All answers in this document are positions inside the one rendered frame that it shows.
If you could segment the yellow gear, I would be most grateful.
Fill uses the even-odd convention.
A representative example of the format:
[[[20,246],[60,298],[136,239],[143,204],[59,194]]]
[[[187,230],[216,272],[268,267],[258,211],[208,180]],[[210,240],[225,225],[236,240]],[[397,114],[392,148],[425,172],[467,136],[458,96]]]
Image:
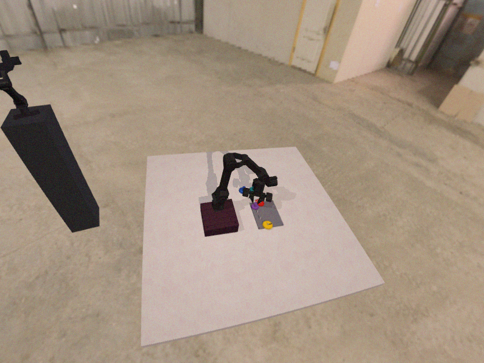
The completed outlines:
[[[269,223],[269,225],[268,225],[268,223]],[[273,228],[273,224],[269,221],[265,221],[265,222],[263,222],[263,227],[267,230],[268,229],[270,230],[271,228]]]

